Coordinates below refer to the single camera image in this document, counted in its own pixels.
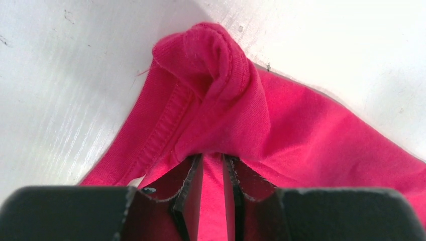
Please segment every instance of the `wrinkled fabric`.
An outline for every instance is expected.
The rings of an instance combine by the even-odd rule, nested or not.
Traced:
[[[328,97],[257,70],[221,26],[167,36],[152,54],[141,95],[83,185],[145,176],[146,186],[187,156],[207,154],[199,239],[226,240],[218,198],[225,153],[281,187],[394,188],[426,225],[424,162]]]

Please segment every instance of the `pink fabric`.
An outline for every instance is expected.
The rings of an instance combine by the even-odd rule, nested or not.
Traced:
[[[402,192],[426,225],[426,164],[347,109],[255,68],[221,26],[160,40],[142,93],[83,185],[145,186],[185,157],[205,161],[200,240],[226,240],[218,153],[282,187],[378,186]]]

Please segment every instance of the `white surface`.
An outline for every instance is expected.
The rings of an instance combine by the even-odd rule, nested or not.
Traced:
[[[424,0],[0,0],[0,202],[77,183],[131,110],[155,42],[200,21],[426,158]]]

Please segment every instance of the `red cloth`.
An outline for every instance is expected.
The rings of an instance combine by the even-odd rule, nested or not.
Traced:
[[[135,107],[83,185],[127,185],[146,175],[145,186],[185,157],[208,154],[199,237],[226,240],[225,202],[216,195],[223,193],[218,153],[226,153],[282,187],[394,188],[426,225],[424,162],[335,101],[257,70],[221,26],[195,25],[152,53]]]

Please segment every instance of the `black mark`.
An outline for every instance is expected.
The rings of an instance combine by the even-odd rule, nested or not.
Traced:
[[[2,35],[0,35],[0,42],[2,42],[4,45],[8,46],[9,48],[11,48],[12,46],[9,44],[8,40],[5,39]]]
[[[68,12],[67,10],[64,10],[64,18],[68,20],[70,23],[75,24],[74,17],[72,16],[71,12]]]

